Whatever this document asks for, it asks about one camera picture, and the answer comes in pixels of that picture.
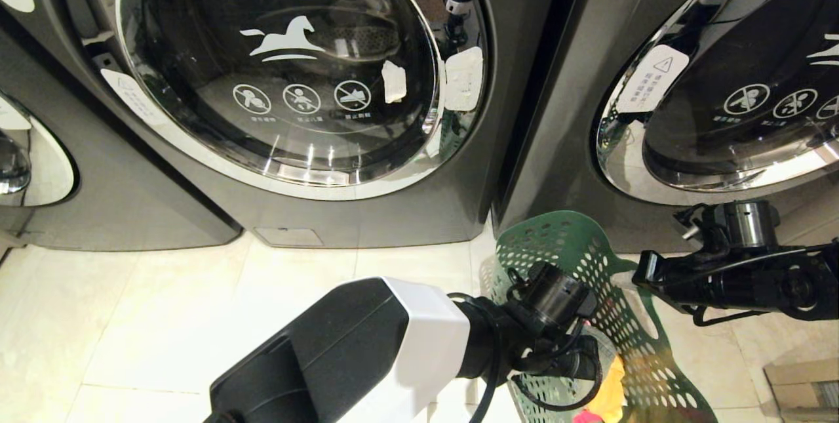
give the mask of floor tile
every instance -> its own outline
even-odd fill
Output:
[[[229,364],[320,300],[335,286],[353,279],[354,250],[271,249],[251,246],[233,306],[228,313]]]
[[[641,255],[640,254],[618,254],[618,258],[626,259],[627,261],[635,262],[635,264],[637,264],[638,262],[641,261]]]
[[[44,251],[34,246],[12,249],[0,264],[0,330],[26,294]]]
[[[765,423],[766,417],[760,408],[733,408],[715,410],[718,423]]]
[[[839,356],[839,321],[797,321],[767,313],[732,321],[731,327],[767,416],[777,416],[778,408],[764,367]]]
[[[97,346],[86,384],[200,392],[227,369],[225,314],[252,237],[145,252]]]
[[[477,385],[477,379],[456,378],[437,394],[434,402],[455,405],[477,404],[480,398],[477,394]]]
[[[428,405],[428,423],[464,423],[475,413],[476,405],[431,404]]]
[[[356,277],[371,276],[427,283],[446,292],[471,292],[469,243],[360,250]]]
[[[39,253],[37,286],[0,334],[0,421],[65,420],[137,261],[134,253]]]
[[[209,403],[197,393],[82,385],[67,423],[198,423],[209,415]]]
[[[675,363],[712,408],[759,405],[740,346],[728,323],[700,328],[688,315],[654,298]]]
[[[518,406],[516,406],[515,399],[513,399],[513,390],[510,387],[514,384],[503,385],[495,389],[495,394],[492,396],[492,402],[489,405],[489,411],[486,412],[486,417],[483,423],[510,423],[522,421],[518,413]],[[483,397],[484,385],[480,381],[477,385],[477,403]]]
[[[428,423],[428,408],[423,408],[423,410],[420,411],[413,420],[411,420],[411,423]]]
[[[495,258],[495,235],[492,232],[492,218],[486,219],[484,230],[469,243],[471,273],[473,273],[473,294],[487,295],[498,262]]]

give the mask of washing machine door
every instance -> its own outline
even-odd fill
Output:
[[[73,164],[58,140],[0,91],[0,206],[54,204],[74,187]]]
[[[307,199],[385,195],[434,172],[470,133],[486,79],[477,0],[117,0],[117,31],[142,91],[103,73],[153,129],[222,174]]]
[[[839,0],[689,0],[620,77],[600,166],[656,203],[787,189],[839,166],[837,81]]]

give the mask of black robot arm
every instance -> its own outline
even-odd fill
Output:
[[[675,218],[688,229],[686,238],[701,238],[702,248],[680,258],[644,251],[633,283],[693,315],[696,325],[767,312],[804,321],[839,318],[839,240],[779,246],[779,216],[767,201],[696,205]],[[746,311],[706,321],[710,307]]]
[[[595,294],[546,262],[509,274],[505,304],[386,277],[345,283],[213,383],[206,423],[411,421],[453,378],[484,378],[479,422],[513,373],[594,381],[552,405],[513,378],[543,408],[584,406],[603,378],[596,339],[581,334]]]

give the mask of front-loading washing machine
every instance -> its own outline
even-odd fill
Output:
[[[275,246],[480,231],[552,0],[4,0]]]
[[[682,252],[687,205],[769,199],[782,240],[835,220],[839,0],[575,0],[557,31],[500,231],[572,209],[618,252]]]
[[[153,162],[0,10],[0,237],[82,251],[225,244],[242,228]]]

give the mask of green plastic basket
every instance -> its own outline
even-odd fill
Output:
[[[606,234],[594,220],[574,211],[542,214],[504,232],[498,239],[496,254],[498,265],[489,289],[495,303],[506,301],[505,294],[511,285],[506,268],[515,268],[526,277],[528,268],[537,261],[558,265],[596,291],[600,305],[591,324],[617,346],[626,370],[623,391],[627,406],[623,408],[621,421],[716,422],[710,405],[673,361],[671,345],[650,294],[638,291],[656,327],[657,338],[642,328],[641,320],[627,304],[623,289],[612,285],[610,279],[614,274],[635,271],[638,264],[615,256]],[[580,383],[572,379],[526,377],[522,380],[532,393],[548,403],[567,405],[582,397]],[[542,410],[515,385],[512,387],[519,410],[528,422],[572,423],[574,415],[579,413]]]

